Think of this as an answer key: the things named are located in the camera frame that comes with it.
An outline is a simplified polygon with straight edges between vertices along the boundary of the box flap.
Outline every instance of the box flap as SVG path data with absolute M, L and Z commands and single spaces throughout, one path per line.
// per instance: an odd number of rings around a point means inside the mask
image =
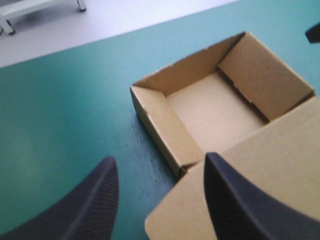
M 135 111 L 177 177 L 181 167 L 205 159 L 162 92 L 138 86 L 130 91 Z
M 192 175 L 186 174 L 146 218 L 151 240 L 217 240 L 204 196 L 203 166 L 192 167 Z
M 215 72 L 218 63 L 239 41 L 244 33 L 187 56 L 136 82 L 134 86 L 163 92 L 165 96 L 203 79 Z
M 313 97 L 220 155 L 271 197 L 320 220 L 320 99 Z
M 320 99 L 307 102 L 220 155 L 287 206 L 320 219 Z M 204 192 L 204 162 L 165 196 L 145 221 L 152 240 L 217 239 Z
M 241 38 L 219 67 L 269 120 L 314 95 L 310 85 L 251 33 Z

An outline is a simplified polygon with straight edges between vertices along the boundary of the cardboard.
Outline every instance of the cardboard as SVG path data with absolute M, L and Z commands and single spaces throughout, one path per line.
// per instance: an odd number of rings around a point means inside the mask
M 220 155 L 266 194 L 320 221 L 319 123 L 320 99 L 313 97 Z M 151 240 L 217 239 L 208 224 L 203 174 L 204 162 L 188 169 L 146 218 Z
M 205 152 L 226 150 L 314 95 L 251 33 L 196 52 L 130 91 L 137 115 L 178 178 Z
M 137 115 L 181 178 L 145 221 L 152 240 L 216 240 L 204 193 L 206 152 L 286 206 L 320 220 L 320 100 L 251 33 L 133 84 Z

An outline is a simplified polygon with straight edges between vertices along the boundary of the cardboard side wall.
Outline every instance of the cardboard side wall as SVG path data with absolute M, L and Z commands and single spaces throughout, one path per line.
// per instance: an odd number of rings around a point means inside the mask
M 219 67 L 269 120 L 313 96 L 314 89 L 249 32 Z
M 138 86 L 132 86 L 130 91 L 137 115 L 177 178 L 182 175 L 183 166 L 205 158 L 162 92 Z
M 134 86 L 160 91 L 165 96 L 175 93 L 215 72 L 218 63 L 243 35 L 244 33 L 235 35 L 187 56 L 173 65 L 143 78 L 136 82 Z

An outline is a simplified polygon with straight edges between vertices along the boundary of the white chair leg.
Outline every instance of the white chair leg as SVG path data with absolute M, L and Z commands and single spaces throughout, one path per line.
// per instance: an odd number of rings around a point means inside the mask
M 80 10 L 82 12 L 84 12 L 85 10 L 87 10 L 87 6 L 86 6 L 86 3 L 85 3 L 85 0 L 76 0 L 78 2 L 78 5 L 80 7 Z
M 12 29 L 12 27 L 7 23 L 7 21 L 0 16 L 0 26 L 3 28 L 3 30 L 7 33 L 7 34 L 14 34 L 15 31 Z

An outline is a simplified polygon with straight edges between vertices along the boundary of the white floor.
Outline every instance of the white floor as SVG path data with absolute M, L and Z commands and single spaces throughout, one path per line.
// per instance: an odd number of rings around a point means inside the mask
M 0 0 L 0 6 L 18 0 Z M 235 0 L 76 0 L 10 20 L 0 35 L 0 68 L 197 13 Z

